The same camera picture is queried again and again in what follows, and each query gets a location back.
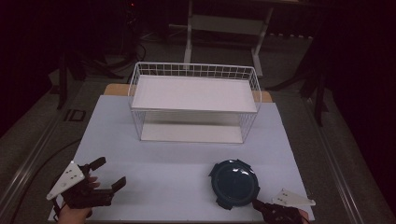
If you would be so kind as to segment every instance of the white metal stand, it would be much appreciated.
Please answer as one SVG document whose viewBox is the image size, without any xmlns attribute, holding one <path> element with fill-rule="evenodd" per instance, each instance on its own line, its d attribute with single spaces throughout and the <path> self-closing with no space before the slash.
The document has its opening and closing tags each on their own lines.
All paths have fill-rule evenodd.
<svg viewBox="0 0 396 224">
<path fill-rule="evenodd" d="M 273 11 L 273 7 L 270 7 L 268 9 L 265 21 L 195 15 L 192 13 L 192 0 L 190 0 L 187 25 L 187 45 L 184 53 L 184 63 L 191 62 L 192 29 L 244 35 L 258 35 L 259 40 L 256 47 L 251 50 L 251 56 L 253 59 L 254 68 L 256 69 L 257 77 L 262 77 L 262 65 L 260 63 L 259 52 L 262 48 L 262 41 L 265 38 L 265 34 L 268 28 L 268 24 L 271 20 Z"/>
</svg>

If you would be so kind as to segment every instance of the white tabletop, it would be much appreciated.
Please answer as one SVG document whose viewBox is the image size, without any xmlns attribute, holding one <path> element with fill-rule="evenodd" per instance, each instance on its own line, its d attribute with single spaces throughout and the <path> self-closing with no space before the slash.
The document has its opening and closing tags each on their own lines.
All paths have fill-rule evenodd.
<svg viewBox="0 0 396 224">
<path fill-rule="evenodd" d="M 208 176 L 216 163 L 239 159 L 259 179 L 258 199 L 270 203 L 282 189 L 306 196 L 276 104 L 262 104 L 244 144 L 142 142 L 126 96 L 101 96 L 74 161 L 106 157 L 92 172 L 108 189 L 126 176 L 112 205 L 96 207 L 89 220 L 116 222 L 251 222 L 262 214 L 249 204 L 231 211 L 216 204 Z M 313 213 L 309 206 L 301 207 Z"/>
</svg>

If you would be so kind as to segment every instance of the human hand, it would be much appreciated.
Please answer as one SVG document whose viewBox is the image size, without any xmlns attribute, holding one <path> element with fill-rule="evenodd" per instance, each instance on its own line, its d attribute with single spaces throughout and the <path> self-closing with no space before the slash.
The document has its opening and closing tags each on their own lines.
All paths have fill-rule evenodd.
<svg viewBox="0 0 396 224">
<path fill-rule="evenodd" d="M 89 176 L 88 181 L 91 188 L 96 189 L 99 187 L 100 183 L 96 182 L 97 176 Z M 64 204 L 60 214 L 59 214 L 59 224 L 83 224 L 85 223 L 85 218 L 92 211 L 91 208 L 73 209 L 67 204 Z"/>
</svg>

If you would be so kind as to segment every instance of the white shelf board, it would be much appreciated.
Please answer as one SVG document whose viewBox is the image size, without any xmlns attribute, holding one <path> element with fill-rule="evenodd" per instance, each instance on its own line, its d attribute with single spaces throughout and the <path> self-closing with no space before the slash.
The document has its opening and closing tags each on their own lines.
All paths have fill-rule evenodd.
<svg viewBox="0 0 396 224">
<path fill-rule="evenodd" d="M 247 80 L 141 75 L 132 110 L 257 113 Z"/>
<path fill-rule="evenodd" d="M 237 114 L 146 112 L 141 140 L 243 143 Z"/>
</svg>

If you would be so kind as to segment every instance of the white bracket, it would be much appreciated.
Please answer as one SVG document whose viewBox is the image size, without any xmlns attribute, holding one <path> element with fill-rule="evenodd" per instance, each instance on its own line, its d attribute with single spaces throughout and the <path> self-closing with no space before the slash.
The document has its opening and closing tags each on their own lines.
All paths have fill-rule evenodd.
<svg viewBox="0 0 396 224">
<path fill-rule="evenodd" d="M 85 175 L 81 172 L 78 165 L 73 161 L 64 170 L 64 173 L 59 177 L 52 190 L 47 195 L 47 200 L 51 200 L 59 194 L 65 192 L 67 189 L 75 186 L 77 183 L 85 179 Z"/>
<path fill-rule="evenodd" d="M 301 195 L 288 191 L 286 189 L 282 189 L 276 196 L 273 198 L 273 203 L 279 204 L 286 207 L 294 207 L 294 206 L 302 206 L 302 205 L 316 205 L 314 200 L 307 199 Z"/>
</svg>

